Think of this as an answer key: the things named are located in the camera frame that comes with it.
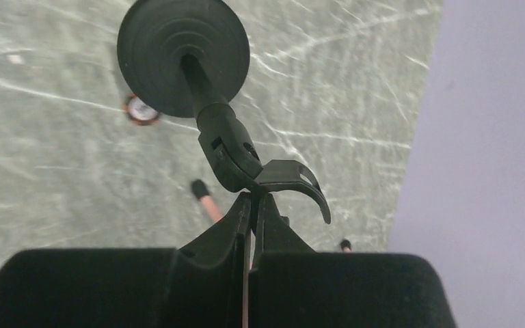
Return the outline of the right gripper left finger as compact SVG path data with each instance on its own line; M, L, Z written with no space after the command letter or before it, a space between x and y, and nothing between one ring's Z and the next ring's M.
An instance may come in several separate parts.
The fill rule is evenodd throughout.
M251 205L180 249L22 250L0 268L0 327L242 327Z

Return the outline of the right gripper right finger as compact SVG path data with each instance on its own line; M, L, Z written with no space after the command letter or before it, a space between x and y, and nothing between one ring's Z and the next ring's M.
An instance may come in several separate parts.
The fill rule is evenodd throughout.
M410 254L310 248L275 200L258 205L250 327L454 327L439 275Z

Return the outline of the black round-base mic stand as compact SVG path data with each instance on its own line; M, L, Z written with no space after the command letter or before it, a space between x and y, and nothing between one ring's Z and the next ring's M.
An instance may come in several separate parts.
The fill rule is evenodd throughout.
M248 74L250 44L226 3L136 1L121 23L117 58L126 84L146 105L195 119L202 151L223 188L258 195L297 191L331 222L314 174L294 160L262 163L230 106Z

